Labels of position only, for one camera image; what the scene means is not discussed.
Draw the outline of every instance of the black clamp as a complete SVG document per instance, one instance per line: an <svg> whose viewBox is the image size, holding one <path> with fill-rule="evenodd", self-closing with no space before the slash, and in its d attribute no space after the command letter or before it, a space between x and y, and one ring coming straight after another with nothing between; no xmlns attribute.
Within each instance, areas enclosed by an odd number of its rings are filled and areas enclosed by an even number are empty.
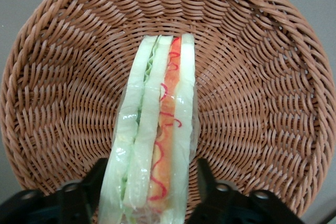
<svg viewBox="0 0 336 224"><path fill-rule="evenodd" d="M258 190L244 196L218 183L205 159L198 160L201 203L187 224L303 224L273 193Z"/></svg>
<svg viewBox="0 0 336 224"><path fill-rule="evenodd" d="M81 182L64 185L54 194L25 190L0 205L0 224L90 224L99 203L107 158L99 159Z"/></svg>

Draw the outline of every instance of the wicker basket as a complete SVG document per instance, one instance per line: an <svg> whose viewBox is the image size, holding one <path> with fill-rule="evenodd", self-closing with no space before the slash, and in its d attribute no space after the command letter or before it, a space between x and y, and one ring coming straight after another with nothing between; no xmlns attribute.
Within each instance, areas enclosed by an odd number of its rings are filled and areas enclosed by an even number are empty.
<svg viewBox="0 0 336 224"><path fill-rule="evenodd" d="M197 157L244 194L298 215L321 188L335 88L312 28L287 0L44 0L5 68L1 128L23 188L53 192L108 157L115 110L144 35L193 33ZM188 215L199 203L195 161Z"/></svg>

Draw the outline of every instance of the wrapped sandwich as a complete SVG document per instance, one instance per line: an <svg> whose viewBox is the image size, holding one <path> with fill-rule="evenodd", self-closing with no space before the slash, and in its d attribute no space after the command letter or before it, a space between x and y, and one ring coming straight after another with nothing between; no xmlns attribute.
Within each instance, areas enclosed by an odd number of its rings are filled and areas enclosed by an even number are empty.
<svg viewBox="0 0 336 224"><path fill-rule="evenodd" d="M184 223L199 134L194 38L145 36L123 92L100 224Z"/></svg>

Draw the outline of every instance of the screw hole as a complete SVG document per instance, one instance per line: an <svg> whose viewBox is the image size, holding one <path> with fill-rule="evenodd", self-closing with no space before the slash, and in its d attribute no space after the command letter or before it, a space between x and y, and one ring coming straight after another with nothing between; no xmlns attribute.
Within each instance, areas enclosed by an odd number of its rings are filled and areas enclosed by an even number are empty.
<svg viewBox="0 0 336 224"><path fill-rule="evenodd" d="M58 219L57 218L51 218L45 221L46 224L57 224Z"/></svg>
<svg viewBox="0 0 336 224"><path fill-rule="evenodd" d="M74 191L74 190L77 189L77 187L78 187L77 184L68 185L68 186L65 188L65 192L68 193L68 192L70 192L70 191Z"/></svg>
<svg viewBox="0 0 336 224"><path fill-rule="evenodd" d="M263 191L256 191L255 196L259 199L268 199L268 195Z"/></svg>
<svg viewBox="0 0 336 224"><path fill-rule="evenodd" d="M80 216L80 213L76 213L71 217L71 220L76 221L76 220L78 220L79 216Z"/></svg>
<svg viewBox="0 0 336 224"><path fill-rule="evenodd" d="M247 219L247 223L249 223L249 224L256 224L257 223L257 221L256 220L254 220L254 219Z"/></svg>
<svg viewBox="0 0 336 224"><path fill-rule="evenodd" d="M202 214L201 215L201 220L207 220L209 216L207 214Z"/></svg>
<svg viewBox="0 0 336 224"><path fill-rule="evenodd" d="M225 184L218 184L216 188L218 191L228 191L229 190L228 186Z"/></svg>
<svg viewBox="0 0 336 224"><path fill-rule="evenodd" d="M21 197L22 200L30 199L36 196L35 191L30 191L29 193L25 194L24 196Z"/></svg>
<svg viewBox="0 0 336 224"><path fill-rule="evenodd" d="M240 218L234 218L232 223L233 224L243 224Z"/></svg>

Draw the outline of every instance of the gray background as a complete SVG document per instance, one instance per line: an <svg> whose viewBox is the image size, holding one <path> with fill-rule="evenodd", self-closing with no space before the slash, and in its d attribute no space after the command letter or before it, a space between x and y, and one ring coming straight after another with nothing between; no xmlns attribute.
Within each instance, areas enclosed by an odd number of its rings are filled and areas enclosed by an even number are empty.
<svg viewBox="0 0 336 224"><path fill-rule="evenodd" d="M42 0L0 0L0 74L10 48L22 25ZM290 0L311 24L322 41L336 80L336 0ZM0 144L0 202L20 190ZM306 223L319 223L336 209L336 158L314 203L302 217Z"/></svg>

